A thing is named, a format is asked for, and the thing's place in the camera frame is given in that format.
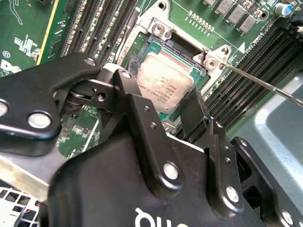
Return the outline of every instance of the metal rivet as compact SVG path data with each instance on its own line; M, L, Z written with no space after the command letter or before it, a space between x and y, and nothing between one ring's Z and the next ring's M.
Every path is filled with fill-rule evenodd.
M247 143L244 140L240 140L240 141L243 146L247 147Z
M217 122L217 125L218 125L220 128L223 128L223 125L221 125L220 122Z
M236 190L233 187L227 186L225 188L227 197L233 202L239 202L239 196Z
M155 123L155 122L152 122L152 123L151 123L151 128L152 128L152 129L155 129L156 127L157 127L156 123Z
M231 163L231 160L230 160L228 157L225 158L225 161L226 161L228 164Z
M282 215L283 215L284 220L287 222L287 224L289 224L291 226L294 224L292 216L290 216L290 214L288 212L286 212L285 210L283 210L282 211Z
M96 63L94 60L92 60L91 58L86 58L84 59L84 61L88 64L88 65L91 65L91 66L95 66Z
M44 129L51 124L51 119L44 113L33 113L28 117L28 123L33 128Z
M6 114L8 110L8 106L5 103L0 102L0 117Z
M176 180L179 177L177 168L171 163L165 163L163 170L165 175L171 180Z
M122 75L125 76L126 78L130 78L132 77L131 74L129 74L128 72L122 72Z

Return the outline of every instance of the black clamp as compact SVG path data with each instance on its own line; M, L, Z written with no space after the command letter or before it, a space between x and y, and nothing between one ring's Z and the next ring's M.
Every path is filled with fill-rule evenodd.
M52 150L61 130L55 92L99 72L99 65L77 53L1 78L0 151L39 156Z
M212 208L228 218L242 213L242 196L237 160L227 141L225 128L210 117L200 92L193 91L182 105L180 118L185 140L209 154L206 196Z

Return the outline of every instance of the hole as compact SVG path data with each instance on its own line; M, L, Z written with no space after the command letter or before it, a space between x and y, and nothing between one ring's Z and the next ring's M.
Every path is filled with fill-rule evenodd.
M99 102L103 102L104 100L106 99L106 94L101 92L99 95L98 95L98 101Z
M22 218L25 220L33 220L35 215L36 215L36 211L26 210Z
M164 11L166 9L166 4L164 2L160 2L158 7Z
M223 53L225 54L228 54L229 53L229 50L227 47L224 47L222 50L221 50Z
M29 227L30 222L20 221L18 227Z
M157 127L156 123L155 123L155 122L152 122L152 123L151 123L151 128L152 128L152 129L155 129L156 127Z
M0 193L0 199L2 199L6 195L7 192L8 191L6 191L6 190L2 190L2 192Z
M7 195L7 197L5 198L5 200L10 201L10 202L15 202L17 200L18 196L19 196L19 194L10 192Z
M267 17L267 13L262 13L262 14L261 14L261 18L262 18L262 19L265 19L266 17Z
M19 207L19 206L14 206L14 208L13 208L13 211L15 211L15 212L21 212L22 210L23 210L23 208Z
M231 163L231 160L230 160L228 157L225 158L225 161L226 161L228 164Z
M253 209L261 205L261 194L255 186L251 186L246 189L243 192L243 196Z
M239 171L240 182L243 182L251 175L251 169L241 155L237 154L237 165Z
M22 195L20 199L18 200L18 204L26 206L28 202L30 201L30 198L27 196Z

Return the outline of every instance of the ram slot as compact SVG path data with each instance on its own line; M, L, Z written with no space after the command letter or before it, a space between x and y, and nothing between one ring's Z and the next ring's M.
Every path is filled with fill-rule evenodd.
M79 38L81 38L81 27L89 13L89 9L93 1L81 0L78 2L77 8L71 19L68 35L64 39L63 47L61 49L60 56L66 56L74 52L75 45Z
M137 4L138 0L129 0L126 1L127 4L124 4L123 7L120 9L121 13L119 14L119 17L116 20L116 23L111 28L108 39L105 42L104 48L102 49L101 53L99 54L98 60L100 61L100 65L103 67L106 62L108 61L108 58L117 43L119 37L121 36L121 33L128 22L130 16L134 12L135 6Z
M283 37L280 36L279 39L277 40L279 40L278 44L275 45L275 47L272 48L269 53L263 52L263 55L267 53L264 58L258 58L257 61L255 61L253 64L249 66L249 69L246 70L249 74L263 81L267 81L269 74L268 73L260 74L260 72L262 71L262 69L264 69L264 67L267 64L270 64L273 61L273 58L275 58L279 53L281 53L284 50L285 45L291 43L291 40L289 40L285 36ZM217 107L212 109L212 111L216 113L218 116L222 113L224 108L228 108L228 106L232 103L232 101L234 102L237 99L237 97L242 95L243 91L246 89L247 86L251 86L254 84L251 80L246 79L244 77L241 77L240 80L241 82L237 84L237 87L235 89L230 89L228 92L224 94L224 97L228 97L228 98L221 99L220 103L217 104Z
M98 24L96 35L89 48L89 55L92 56L94 59L98 58L98 51L101 51L101 49L103 48L103 43L105 43L107 39L107 34L109 32L108 30L110 23L113 20L116 20L116 16L118 16L117 10L119 9L119 2L119 0L109 1L109 5L106 9L106 16Z
M94 30L94 24L97 22L98 17L100 17L104 1L103 0L95 0L91 1L91 6L89 8L88 14L83 21L80 29L80 36L77 40L75 48L73 52L85 52L87 48L88 41L92 38L91 33Z

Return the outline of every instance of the capacitor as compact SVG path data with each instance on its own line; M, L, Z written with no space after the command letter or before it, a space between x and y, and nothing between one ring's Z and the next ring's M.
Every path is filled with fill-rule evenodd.
M289 16L294 7L291 4L278 3L275 5L275 13L280 16Z

